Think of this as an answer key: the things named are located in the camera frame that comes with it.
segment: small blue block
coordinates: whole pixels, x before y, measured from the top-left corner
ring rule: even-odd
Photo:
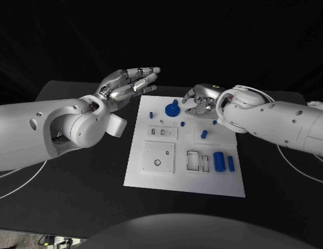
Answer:
[[[200,138],[205,139],[206,138],[206,134],[208,134],[208,131],[203,130],[202,134],[200,134]]]
[[[229,170],[231,170],[231,172],[234,172],[235,168],[234,168],[232,156],[228,156],[228,161],[229,161]]]
[[[222,152],[213,153],[213,164],[215,164],[215,171],[216,172],[224,172],[226,170]]]

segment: black table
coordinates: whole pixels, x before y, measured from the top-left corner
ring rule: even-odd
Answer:
[[[78,99],[97,86],[52,81],[36,101]],[[148,95],[180,97],[187,90],[159,87]],[[276,100],[306,104],[299,93],[267,93]],[[133,218],[193,213],[242,220],[323,248],[323,184],[300,175],[276,145],[250,134],[237,135],[245,198],[123,186],[138,102],[136,97],[115,112],[128,121],[123,137],[105,133],[92,148],[50,160],[29,185],[0,200],[0,229],[89,238]],[[307,153],[281,150],[296,167],[323,179],[323,163]],[[40,166],[0,179],[0,196],[27,181]]]

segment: blue screw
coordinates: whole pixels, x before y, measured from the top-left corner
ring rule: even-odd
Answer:
[[[206,134],[208,134],[208,131],[203,130],[202,134],[200,134],[200,138],[205,139],[206,138]]]

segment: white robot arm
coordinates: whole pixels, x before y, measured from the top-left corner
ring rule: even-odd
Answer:
[[[120,137],[127,121],[111,114],[133,96],[156,90],[159,67],[115,71],[79,99],[0,106],[0,171],[14,170],[94,146],[107,132]],[[50,126],[62,136],[50,136]]]
[[[186,113],[198,116],[212,109],[218,123],[238,133],[250,132],[268,142],[323,157],[323,110],[283,101],[265,103],[261,95],[237,85],[226,90],[196,85],[183,103],[195,97],[198,106]]]

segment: floor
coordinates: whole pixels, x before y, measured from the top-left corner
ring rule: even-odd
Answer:
[[[40,234],[0,230],[0,248],[16,245],[16,249],[46,249],[45,246],[37,245],[40,237]]]

